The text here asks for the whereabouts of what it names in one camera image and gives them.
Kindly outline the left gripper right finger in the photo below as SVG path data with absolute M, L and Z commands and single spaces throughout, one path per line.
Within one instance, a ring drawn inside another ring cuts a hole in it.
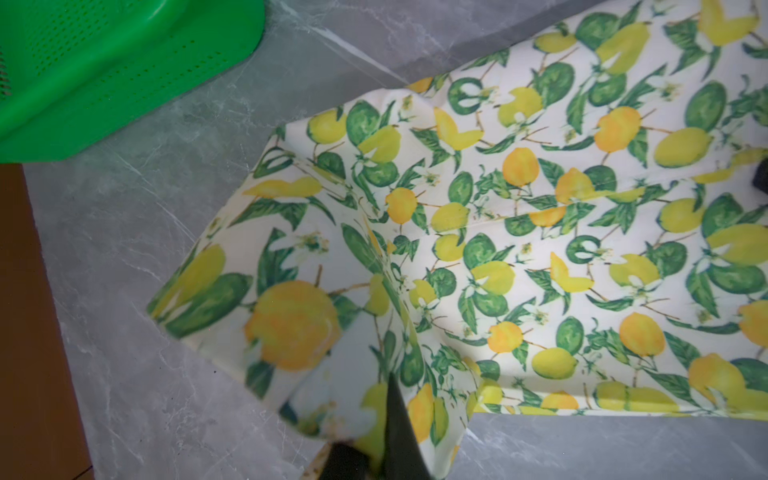
M 393 373 L 389 375 L 387 383 L 383 478 L 386 480 L 430 479 L 406 405 L 400 394 L 398 379 Z

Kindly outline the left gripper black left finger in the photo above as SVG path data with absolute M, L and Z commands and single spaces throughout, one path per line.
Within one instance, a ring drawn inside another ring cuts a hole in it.
M 369 458 L 357 449 L 333 443 L 328 447 L 319 470 L 319 480 L 364 480 L 369 473 Z

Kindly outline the yellow green patterned skirt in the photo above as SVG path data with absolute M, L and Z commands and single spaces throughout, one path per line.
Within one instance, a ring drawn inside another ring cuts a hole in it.
M 276 129 L 148 304 L 384 479 L 477 413 L 767 417 L 767 5 L 607 1 Z

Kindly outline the green plastic basket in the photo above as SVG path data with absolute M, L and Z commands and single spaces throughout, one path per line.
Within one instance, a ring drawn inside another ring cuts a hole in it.
M 245 60 L 260 1 L 5 1 L 1 160 L 67 159 Z

